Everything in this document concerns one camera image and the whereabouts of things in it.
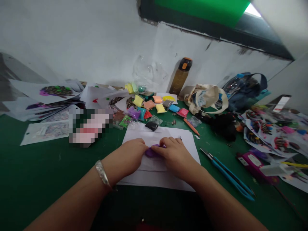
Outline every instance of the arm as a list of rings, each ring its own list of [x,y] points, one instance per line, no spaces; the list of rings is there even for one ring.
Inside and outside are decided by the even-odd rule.
[[[165,158],[167,168],[201,197],[217,230],[267,230],[240,202],[199,165],[177,138],[165,137],[151,148]]]
[[[148,149],[143,139],[130,140],[101,162],[113,187],[141,164]],[[111,191],[104,185],[95,167],[36,218],[25,230],[90,230],[103,198]]]

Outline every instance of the yellow pen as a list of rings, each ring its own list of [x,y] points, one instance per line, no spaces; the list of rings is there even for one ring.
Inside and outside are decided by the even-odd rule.
[[[296,164],[296,163],[290,163],[290,162],[281,162],[282,164],[291,165],[294,167],[300,167],[300,168],[308,168],[308,165],[306,164]]]

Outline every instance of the hand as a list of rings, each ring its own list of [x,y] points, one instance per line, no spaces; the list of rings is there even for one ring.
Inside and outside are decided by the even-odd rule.
[[[176,177],[189,184],[198,177],[202,166],[187,151],[181,139],[164,137],[159,145],[160,147],[152,146],[151,149],[165,158],[167,169]]]
[[[102,160],[111,187],[139,168],[142,156],[148,148],[141,138],[130,140]]]

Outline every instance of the silver bracelet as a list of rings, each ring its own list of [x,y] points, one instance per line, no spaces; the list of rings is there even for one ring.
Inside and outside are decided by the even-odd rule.
[[[98,160],[96,163],[95,163],[95,167],[96,167],[96,170],[100,176],[100,178],[102,179],[103,183],[105,185],[107,185],[111,190],[112,190],[112,187],[111,185],[109,184],[109,181],[108,181],[108,178],[106,176],[106,173],[105,173],[105,170],[104,170],[104,167],[102,165],[102,162],[100,160]]]

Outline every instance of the pink box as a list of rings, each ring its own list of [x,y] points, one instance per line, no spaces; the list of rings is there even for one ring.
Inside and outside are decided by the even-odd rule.
[[[264,166],[262,162],[252,153],[238,154],[237,159],[244,165],[244,167],[253,175],[259,183],[278,184],[279,178],[277,176],[265,176],[260,168]]]

